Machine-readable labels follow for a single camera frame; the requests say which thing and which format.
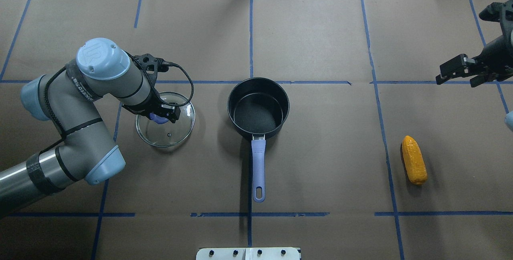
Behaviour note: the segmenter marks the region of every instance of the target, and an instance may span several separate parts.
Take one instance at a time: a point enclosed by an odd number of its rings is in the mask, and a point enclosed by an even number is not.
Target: black strap
[[[78,182],[79,180],[73,177],[73,175],[69,172],[68,168],[66,168],[66,166],[64,165],[63,159],[61,158],[61,153],[59,152],[59,148],[60,147],[57,147],[57,149],[55,149],[55,157],[57,158],[57,162],[59,162],[59,166],[63,170],[64,174],[66,174],[66,176],[68,176],[70,180],[72,180],[73,182]]]
[[[137,88],[137,90],[135,92],[133,92],[132,94],[129,94],[128,96],[116,97],[116,98],[118,98],[118,99],[130,98],[131,96],[133,96],[133,95],[137,94],[137,92],[139,92],[139,90],[143,87],[143,83],[144,83],[143,74],[141,74],[141,83],[139,84],[139,87]]]
[[[98,123],[98,122],[103,122],[103,120],[101,118],[96,118],[96,119],[92,119],[91,121],[87,121],[85,123],[82,123],[78,126],[75,126],[75,127],[72,127],[71,129],[69,130],[66,130],[64,131],[64,133],[61,134],[61,137],[62,138],[66,138],[68,135],[80,130],[80,129],[84,129],[85,127],[87,126],[90,126],[90,125],[93,125],[95,123]]]
[[[50,178],[45,177],[39,164],[39,154],[34,154],[27,159],[27,173],[34,186],[46,195],[61,192],[64,188],[54,185]]]
[[[88,101],[94,102],[102,97],[96,94],[84,79],[84,75],[79,69],[76,60],[72,60],[66,64],[66,75],[75,85],[75,88],[84,96]]]

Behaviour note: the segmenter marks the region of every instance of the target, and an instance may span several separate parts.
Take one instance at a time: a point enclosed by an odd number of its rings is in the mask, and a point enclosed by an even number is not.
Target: purple pot handle
[[[251,141],[251,151],[253,152],[253,199],[255,202],[262,203],[265,200],[265,140]],[[262,191],[260,198],[258,198],[257,189]]]

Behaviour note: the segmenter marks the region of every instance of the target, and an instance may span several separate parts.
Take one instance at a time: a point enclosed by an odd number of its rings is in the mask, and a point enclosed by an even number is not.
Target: black cable
[[[43,154],[44,152],[48,152],[50,151],[53,147],[59,145],[60,143],[62,143],[62,141],[64,141],[64,138],[61,138],[59,141],[49,145],[48,147],[46,147],[46,149],[42,150],[41,152],[39,152],[40,154]]]
[[[139,62],[139,60],[136,59],[134,56],[130,55],[126,50],[125,50],[125,52],[128,55],[128,57],[132,60],[132,62],[135,64],[135,66],[139,70],[141,70],[143,72],[143,75],[146,76],[146,79],[150,83],[151,90],[153,91],[153,93],[155,94],[157,99],[159,99],[159,101],[161,103],[163,103],[165,105],[170,105],[171,107],[182,107],[182,106],[185,106],[185,105],[187,105],[187,104],[189,104],[191,102],[192,96],[194,96],[194,83],[192,82],[191,77],[189,77],[189,74],[187,74],[187,72],[184,70],[184,68],[180,67],[179,64],[173,63],[173,62],[168,62],[169,63],[168,67],[176,67],[176,68],[180,69],[183,72],[183,74],[187,77],[187,80],[189,80],[189,83],[191,84],[191,94],[189,96],[189,99],[187,99],[187,101],[185,101],[185,103],[182,103],[182,104],[172,104],[172,103],[165,102],[163,99],[160,98],[159,92],[155,89],[155,86],[151,82],[150,76],[148,75],[146,70],[141,66],[141,63]]]
[[[66,67],[63,67],[62,69],[60,69],[58,72],[55,73],[55,75],[53,75],[49,80],[48,82],[46,83],[46,85],[44,85],[44,93],[43,93],[43,99],[44,99],[44,104],[46,105],[46,109],[48,110],[48,113],[50,114],[50,117],[52,118],[52,120],[54,121],[55,125],[59,128],[59,130],[61,131],[61,133],[64,133],[64,127],[63,125],[61,124],[61,121],[59,121],[59,119],[57,119],[57,116],[55,116],[55,113],[53,112],[52,110],[52,107],[50,107],[50,100],[48,99],[48,90],[50,89],[50,84],[60,75],[62,74],[62,72],[64,72],[66,70]]]
[[[60,75],[62,74],[62,72],[64,72],[66,70],[66,67],[63,67],[62,69],[60,69],[57,73],[55,73],[55,75],[53,75],[49,80],[48,82],[46,83],[46,85],[44,85],[44,92],[43,92],[43,100],[44,100],[44,104],[46,105],[46,109],[48,110],[48,113],[50,114],[50,117],[52,118],[53,122],[55,123],[55,125],[59,128],[59,134],[61,133],[64,133],[64,127],[61,123],[61,121],[59,121],[59,119],[57,118],[57,116],[55,115],[55,113],[53,112],[53,109],[52,107],[50,106],[50,101],[48,99],[48,90],[50,89],[50,84]],[[46,147],[46,149],[42,150],[40,153],[44,153],[44,152],[47,152],[49,151],[50,149],[52,149],[53,147],[59,145],[60,143],[62,143],[62,141],[64,141],[64,139],[66,138],[66,136],[61,136],[61,139],[58,140],[57,142],[53,143],[52,145],[50,145],[49,147]]]

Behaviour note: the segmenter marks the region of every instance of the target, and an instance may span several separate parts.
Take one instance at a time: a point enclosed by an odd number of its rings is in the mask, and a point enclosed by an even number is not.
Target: handle hole
[[[262,199],[262,187],[257,187],[256,189],[257,189],[256,190],[257,191],[256,192],[256,198],[257,199]]]

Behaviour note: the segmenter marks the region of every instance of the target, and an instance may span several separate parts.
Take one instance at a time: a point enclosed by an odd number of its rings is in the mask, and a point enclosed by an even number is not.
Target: blue joint cap
[[[42,111],[41,104],[39,102],[39,84],[43,77],[44,75],[24,85],[22,92],[20,93],[20,98],[22,100],[23,107],[30,112],[32,117],[39,121],[48,121],[49,118],[46,117]]]
[[[130,68],[130,58],[110,39],[96,38],[77,52],[81,72],[95,80],[107,81],[123,76]]]
[[[509,127],[509,129],[513,132],[513,111],[506,114],[506,118],[504,119],[504,122]]]
[[[86,182],[97,185],[119,173],[125,167],[125,159],[116,145],[86,175]]]

